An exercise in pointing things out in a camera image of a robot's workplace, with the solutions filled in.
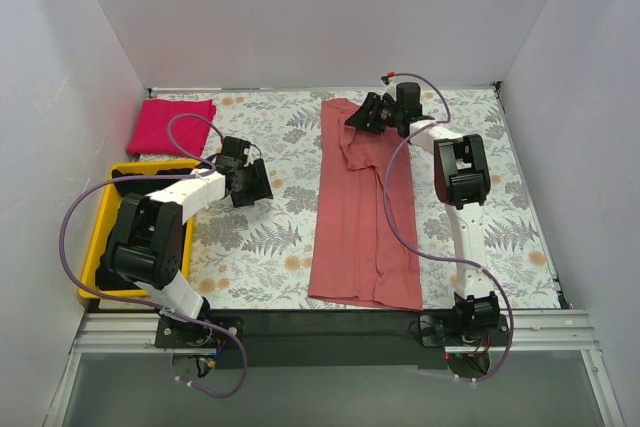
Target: red towel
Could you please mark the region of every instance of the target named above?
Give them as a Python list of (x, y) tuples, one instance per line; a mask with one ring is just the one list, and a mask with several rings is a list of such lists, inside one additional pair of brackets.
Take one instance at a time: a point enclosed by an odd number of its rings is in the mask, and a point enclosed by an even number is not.
[[(167, 126), (178, 114), (198, 114), (213, 120), (216, 106), (211, 100), (201, 102), (145, 100), (138, 115), (136, 130), (127, 146), (127, 153), (134, 154), (183, 154), (175, 148), (167, 134)], [(176, 141), (193, 155), (200, 156), (209, 136), (209, 126), (201, 120), (187, 117), (173, 124)]]
[[(382, 197), (384, 174), (402, 140), (356, 132), (344, 121), (358, 106), (322, 103), (322, 168), (309, 296), (366, 307), (422, 310), (420, 264), (389, 228)], [(394, 164), (391, 211), (400, 233), (418, 243), (409, 151)]]

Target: table surface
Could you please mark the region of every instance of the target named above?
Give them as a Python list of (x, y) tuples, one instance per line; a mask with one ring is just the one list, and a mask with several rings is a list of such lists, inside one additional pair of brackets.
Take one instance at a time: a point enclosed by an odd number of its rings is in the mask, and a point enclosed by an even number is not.
[[(168, 100), (212, 99), (225, 135), (260, 147), (274, 199), (233, 209), (230, 199), (197, 214), (190, 284), (216, 309), (346, 308), (307, 297), (320, 183), (320, 106), (344, 97), (361, 103), (366, 90), (161, 93)], [(482, 135), (491, 174), (485, 209), (489, 270), (514, 308), (559, 308), (554, 269), (516, 161), (500, 105), (491, 89), (448, 90), (451, 129)], [(422, 94), (425, 113), (443, 118), (439, 99)], [(205, 155), (220, 147), (212, 132)], [(454, 253), (451, 226), (433, 187), (433, 158), (411, 147), (420, 249)], [(167, 156), (143, 156), (158, 160)], [(453, 305), (455, 264), (420, 259), (425, 308)]]

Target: floral tablecloth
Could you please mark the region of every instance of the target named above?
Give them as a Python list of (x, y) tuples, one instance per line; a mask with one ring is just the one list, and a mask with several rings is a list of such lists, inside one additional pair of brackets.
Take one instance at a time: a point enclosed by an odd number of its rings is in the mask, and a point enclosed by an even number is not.
[[(482, 135), (491, 173), (485, 210), (488, 268), (516, 308), (558, 308), (549, 259), (523, 185), (494, 92), (450, 90), (452, 130)], [(361, 103), (366, 91), (256, 91), (163, 93), (170, 100), (213, 99), (215, 124), (225, 135), (248, 139), (261, 150), (272, 201), (233, 209), (230, 199), (197, 214), (191, 285), (213, 308), (345, 308), (307, 297), (320, 183), (320, 104), (346, 97)], [(440, 101), (422, 94), (423, 105), (443, 118)], [(205, 154), (220, 147), (215, 134)], [(433, 188), (432, 156), (412, 147), (411, 163), (420, 248), (453, 255), (451, 227)], [(143, 156), (156, 160), (160, 156)], [(455, 264), (421, 259), (425, 308), (450, 308)]]

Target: yellow bin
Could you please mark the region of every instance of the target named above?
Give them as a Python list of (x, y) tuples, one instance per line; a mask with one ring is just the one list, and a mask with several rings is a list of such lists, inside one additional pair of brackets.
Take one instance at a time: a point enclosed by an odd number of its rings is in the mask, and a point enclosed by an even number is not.
[[(109, 170), (109, 178), (111, 178), (111, 171), (113, 169), (118, 169), (123, 174), (141, 173), (145, 175), (153, 175), (159, 170), (192, 169), (196, 165), (198, 165), (198, 162), (191, 159), (160, 162), (126, 162), (113, 165)], [(102, 256), (107, 249), (107, 237), (116, 223), (116, 216), (118, 215), (118, 209), (120, 208), (121, 201), (122, 197), (113, 184), (107, 185), (104, 188), (102, 202), (100, 203), (100, 210), (98, 211), (98, 219), (96, 220), (96, 225), (93, 229), (93, 237), (91, 238), (91, 244), (89, 245), (87, 261), (84, 264), (84, 271), (82, 272), (82, 283), (93, 289), (100, 290), (96, 287), (96, 269), (100, 266), (100, 256)], [(182, 273), (185, 277), (189, 276), (189, 263), (191, 261), (191, 244), (193, 243), (194, 225), (195, 221), (192, 217), (187, 222), (187, 232), (182, 253)], [(90, 294), (89, 292), (85, 292), (82, 289), (78, 290), (80, 292), (80, 296), (85, 299), (98, 298), (97, 296)], [(142, 289), (105, 290), (104, 293), (115, 295), (117, 297), (147, 297), (149, 295)]]

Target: folded cloth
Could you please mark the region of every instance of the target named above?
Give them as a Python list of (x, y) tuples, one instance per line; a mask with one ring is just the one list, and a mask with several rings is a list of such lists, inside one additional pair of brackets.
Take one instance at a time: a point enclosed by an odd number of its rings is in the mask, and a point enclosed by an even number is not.
[[(136, 130), (127, 146), (127, 153), (184, 155), (169, 139), (167, 126), (179, 114), (198, 114), (213, 120), (216, 106), (211, 100), (201, 102), (145, 100), (138, 115)], [(209, 126), (193, 117), (182, 118), (173, 124), (173, 136), (187, 152), (200, 156), (204, 150)]]
[[(422, 310), (420, 264), (389, 228), (384, 175), (401, 142), (395, 129), (358, 132), (344, 122), (358, 106), (322, 103), (322, 166), (309, 297), (366, 307)], [(418, 243), (407, 148), (389, 181), (391, 212), (400, 233)]]

